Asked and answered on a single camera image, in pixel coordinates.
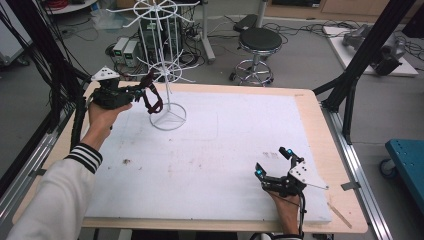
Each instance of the black stool seat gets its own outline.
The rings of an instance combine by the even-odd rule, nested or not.
[[[274,51],[283,42],[280,35],[265,28],[249,28],[241,32],[239,41],[242,47],[253,51]]]

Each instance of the aluminum frame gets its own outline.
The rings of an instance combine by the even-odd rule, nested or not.
[[[343,120],[340,115],[335,112],[331,112],[328,109],[322,108],[324,115],[331,122],[327,125],[331,127],[333,133],[336,135],[338,144],[343,151],[344,161],[349,167],[351,181],[359,183],[360,187],[356,189],[356,193],[359,194],[362,200],[362,206],[365,208],[368,220],[370,221],[374,233],[379,240],[393,240],[390,230],[386,224],[384,216],[378,206],[378,203],[374,197],[365,173],[362,169],[361,163],[359,162],[358,156],[356,155],[353,145],[349,145],[343,136]]]

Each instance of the black metal pole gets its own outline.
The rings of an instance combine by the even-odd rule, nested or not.
[[[414,2],[415,0],[390,0],[346,70],[335,80],[313,90],[318,95],[333,88],[330,96],[322,104],[330,111],[337,112],[343,100],[349,98],[346,101],[343,119],[343,135],[349,144],[351,144],[349,135],[358,80]]]

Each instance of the stool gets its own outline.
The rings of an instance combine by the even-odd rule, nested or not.
[[[261,57],[268,57],[278,52],[282,45],[279,34],[265,28],[249,28],[240,33],[239,45],[243,50],[252,53],[253,59],[240,62],[230,75],[230,80],[240,79],[243,82],[259,84],[265,87],[274,81],[274,76]]]

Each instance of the wrist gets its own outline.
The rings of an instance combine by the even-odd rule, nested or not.
[[[81,143],[87,144],[93,149],[99,151],[105,139],[109,136],[110,129],[98,129],[91,126],[87,134],[81,139]]]

